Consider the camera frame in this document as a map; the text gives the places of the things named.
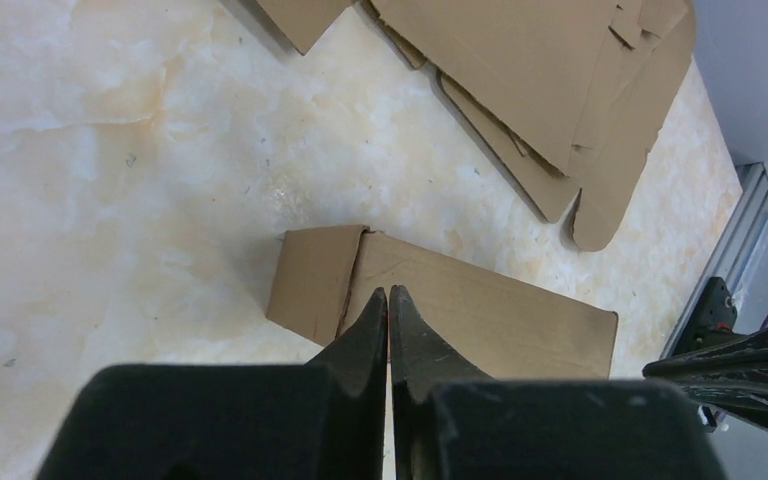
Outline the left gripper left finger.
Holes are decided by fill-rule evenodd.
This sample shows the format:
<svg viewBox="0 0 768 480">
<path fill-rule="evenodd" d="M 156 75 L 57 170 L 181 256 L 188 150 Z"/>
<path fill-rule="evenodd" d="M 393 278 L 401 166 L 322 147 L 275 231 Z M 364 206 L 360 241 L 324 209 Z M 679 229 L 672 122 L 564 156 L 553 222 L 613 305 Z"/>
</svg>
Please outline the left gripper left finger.
<svg viewBox="0 0 768 480">
<path fill-rule="evenodd" d="M 41 479 L 377 479 L 388 306 L 303 364 L 120 364 L 77 395 Z"/>
</svg>

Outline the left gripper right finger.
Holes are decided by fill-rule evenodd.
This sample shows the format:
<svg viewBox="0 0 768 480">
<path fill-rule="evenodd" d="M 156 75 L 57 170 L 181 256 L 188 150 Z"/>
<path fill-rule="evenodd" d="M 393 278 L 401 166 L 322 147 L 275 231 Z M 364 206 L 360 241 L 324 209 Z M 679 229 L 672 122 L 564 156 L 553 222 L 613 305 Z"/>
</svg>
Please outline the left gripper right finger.
<svg viewBox="0 0 768 480">
<path fill-rule="evenodd" d="M 695 408 L 646 380 L 496 380 L 389 299 L 400 479 L 721 479 Z"/>
</svg>

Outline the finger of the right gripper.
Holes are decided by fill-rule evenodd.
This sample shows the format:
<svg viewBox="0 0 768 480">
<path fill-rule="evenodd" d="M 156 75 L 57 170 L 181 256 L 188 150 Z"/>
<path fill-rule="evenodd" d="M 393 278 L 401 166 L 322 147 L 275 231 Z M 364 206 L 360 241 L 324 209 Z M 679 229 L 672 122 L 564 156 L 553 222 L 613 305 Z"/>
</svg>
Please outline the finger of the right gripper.
<svg viewBox="0 0 768 480">
<path fill-rule="evenodd" d="M 768 431 L 768 328 L 649 363 L 642 374 L 670 381 L 692 401 Z"/>
</svg>

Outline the brown cardboard box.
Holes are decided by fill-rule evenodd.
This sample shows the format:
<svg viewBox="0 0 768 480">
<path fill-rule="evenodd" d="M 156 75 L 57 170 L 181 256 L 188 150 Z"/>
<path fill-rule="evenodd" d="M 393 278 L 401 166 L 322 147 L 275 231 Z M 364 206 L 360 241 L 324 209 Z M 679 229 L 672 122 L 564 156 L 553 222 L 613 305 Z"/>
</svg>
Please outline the brown cardboard box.
<svg viewBox="0 0 768 480">
<path fill-rule="evenodd" d="M 284 235 L 267 319 L 321 346 L 373 291 L 404 286 L 423 319 L 484 372 L 504 379 L 606 379 L 618 316 L 373 231 Z"/>
</svg>

